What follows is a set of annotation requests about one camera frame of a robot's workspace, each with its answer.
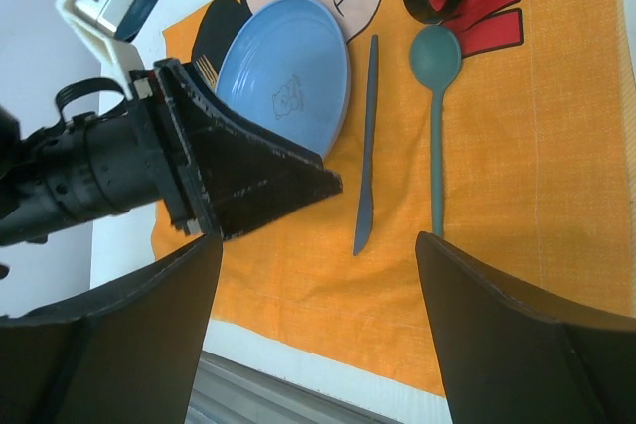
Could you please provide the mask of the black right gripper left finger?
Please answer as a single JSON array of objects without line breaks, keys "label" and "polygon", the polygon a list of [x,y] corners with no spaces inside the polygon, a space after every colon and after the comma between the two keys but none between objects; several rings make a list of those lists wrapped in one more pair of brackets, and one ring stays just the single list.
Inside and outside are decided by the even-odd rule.
[{"label": "black right gripper left finger", "polygon": [[182,423],[223,245],[204,235],[69,299],[1,319],[4,423]]}]

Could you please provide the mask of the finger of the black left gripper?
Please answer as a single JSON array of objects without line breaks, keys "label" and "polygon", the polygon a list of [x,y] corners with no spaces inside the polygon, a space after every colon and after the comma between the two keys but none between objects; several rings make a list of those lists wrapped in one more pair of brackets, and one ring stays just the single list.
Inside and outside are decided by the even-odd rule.
[{"label": "finger of the black left gripper", "polygon": [[321,157],[232,111],[191,63],[165,59],[156,80],[200,182],[197,195],[224,240],[340,194]]}]

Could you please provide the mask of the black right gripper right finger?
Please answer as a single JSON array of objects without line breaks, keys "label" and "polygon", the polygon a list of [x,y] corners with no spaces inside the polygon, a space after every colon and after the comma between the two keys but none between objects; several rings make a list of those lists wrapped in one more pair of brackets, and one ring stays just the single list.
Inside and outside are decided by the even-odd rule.
[{"label": "black right gripper right finger", "polygon": [[415,250],[453,422],[634,422],[633,318],[552,294],[428,232]]}]

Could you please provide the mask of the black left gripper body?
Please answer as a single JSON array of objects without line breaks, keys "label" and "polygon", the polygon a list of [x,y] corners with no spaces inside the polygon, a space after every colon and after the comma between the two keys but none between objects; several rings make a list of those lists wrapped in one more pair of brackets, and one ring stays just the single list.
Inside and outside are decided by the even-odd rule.
[{"label": "black left gripper body", "polygon": [[185,116],[201,86],[190,64],[135,71],[133,96],[99,115],[64,115],[26,139],[2,119],[1,242],[44,243],[58,231],[164,202],[174,227],[204,229],[204,185]]}]

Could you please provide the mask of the gold fork green handle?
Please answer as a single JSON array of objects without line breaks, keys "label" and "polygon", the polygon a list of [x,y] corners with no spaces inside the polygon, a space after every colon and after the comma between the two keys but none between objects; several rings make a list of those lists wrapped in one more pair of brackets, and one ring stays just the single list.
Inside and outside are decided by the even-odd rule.
[{"label": "gold fork green handle", "polygon": [[218,83],[218,74],[209,59],[205,55],[201,55],[194,60],[194,64],[209,88],[215,91]]}]

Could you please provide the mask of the light blue plate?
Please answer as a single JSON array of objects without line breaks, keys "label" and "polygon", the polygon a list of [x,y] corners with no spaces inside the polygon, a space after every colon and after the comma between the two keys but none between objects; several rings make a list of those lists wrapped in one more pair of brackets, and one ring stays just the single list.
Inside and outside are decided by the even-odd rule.
[{"label": "light blue plate", "polygon": [[249,121],[325,158],[347,114],[351,69],[331,12],[275,0],[246,21],[222,62],[216,95]]}]

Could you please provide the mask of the blue plastic knife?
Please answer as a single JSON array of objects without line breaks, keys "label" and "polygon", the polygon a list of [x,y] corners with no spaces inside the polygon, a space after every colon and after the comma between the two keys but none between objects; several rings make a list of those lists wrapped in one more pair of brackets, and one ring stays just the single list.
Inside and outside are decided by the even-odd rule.
[{"label": "blue plastic knife", "polygon": [[363,163],[353,245],[354,256],[359,255],[365,248],[373,227],[373,149],[378,97],[378,76],[379,39],[377,35],[372,35],[366,88]]}]

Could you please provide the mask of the orange cartoon cloth placemat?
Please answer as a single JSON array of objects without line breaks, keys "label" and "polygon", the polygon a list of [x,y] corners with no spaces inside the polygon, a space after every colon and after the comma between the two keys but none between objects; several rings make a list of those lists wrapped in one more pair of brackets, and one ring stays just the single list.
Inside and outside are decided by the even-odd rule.
[{"label": "orange cartoon cloth placemat", "polygon": [[[164,33],[169,56],[218,69],[272,0],[212,0]],[[441,394],[415,258],[431,227],[430,92],[402,0],[320,0],[348,43],[348,116],[327,158],[344,191],[229,242],[206,349],[282,369],[300,349]],[[444,98],[445,238],[567,299],[634,309],[623,126],[633,85],[622,0],[464,0],[464,56]],[[353,255],[371,36],[379,39],[373,227]]]}]

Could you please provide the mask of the teal plastic spoon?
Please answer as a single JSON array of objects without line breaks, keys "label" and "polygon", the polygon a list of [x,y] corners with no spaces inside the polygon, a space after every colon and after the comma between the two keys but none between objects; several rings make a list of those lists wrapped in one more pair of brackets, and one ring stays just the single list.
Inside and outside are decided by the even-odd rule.
[{"label": "teal plastic spoon", "polygon": [[456,36],[447,28],[433,25],[421,30],[409,50],[409,65],[415,79],[431,94],[430,104],[430,188],[432,232],[444,231],[444,180],[442,115],[448,87],[461,70],[462,53]]}]

